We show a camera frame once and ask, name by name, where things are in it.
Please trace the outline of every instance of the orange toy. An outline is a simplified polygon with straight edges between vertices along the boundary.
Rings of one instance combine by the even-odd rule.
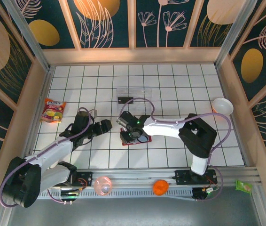
[[[158,180],[153,185],[153,192],[155,195],[163,195],[169,189],[169,184],[165,180]]]

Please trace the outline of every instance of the white grid floor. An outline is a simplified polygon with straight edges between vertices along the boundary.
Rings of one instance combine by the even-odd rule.
[[[61,124],[41,123],[35,151],[55,140],[73,123],[79,107],[96,109],[95,121],[109,119],[110,133],[94,137],[64,160],[78,169],[158,168],[191,166],[192,154],[182,141],[172,137],[154,136],[152,142],[122,146],[120,126],[116,123],[117,87],[149,87],[157,118],[185,118],[189,113],[212,112],[211,102],[223,97],[213,64],[210,65],[93,65],[58,66],[48,97],[66,101]],[[226,120],[205,117],[217,130],[217,144],[226,135]],[[215,166],[244,165],[235,133],[215,150],[211,164]]]

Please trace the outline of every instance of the green package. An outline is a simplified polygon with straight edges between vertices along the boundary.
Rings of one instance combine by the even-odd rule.
[[[236,190],[251,194],[252,191],[252,184],[242,182],[240,180],[236,181]]]

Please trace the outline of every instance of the snack bag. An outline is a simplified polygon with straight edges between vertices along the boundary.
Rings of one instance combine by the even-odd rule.
[[[65,106],[66,102],[59,102],[46,98],[41,120],[52,123],[60,123]]]

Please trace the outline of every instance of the transparent acrylic block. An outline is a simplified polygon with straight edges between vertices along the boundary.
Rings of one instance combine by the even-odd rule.
[[[152,89],[151,88],[139,88],[139,87],[120,87],[117,88],[117,99],[113,101],[117,101],[119,97],[142,97],[148,100],[152,100]],[[124,104],[120,104],[117,101],[117,112],[120,112]],[[124,111],[129,111],[132,115],[142,115],[142,114],[150,114],[151,113],[151,105],[149,102],[144,100],[134,100],[132,104],[128,104]]]

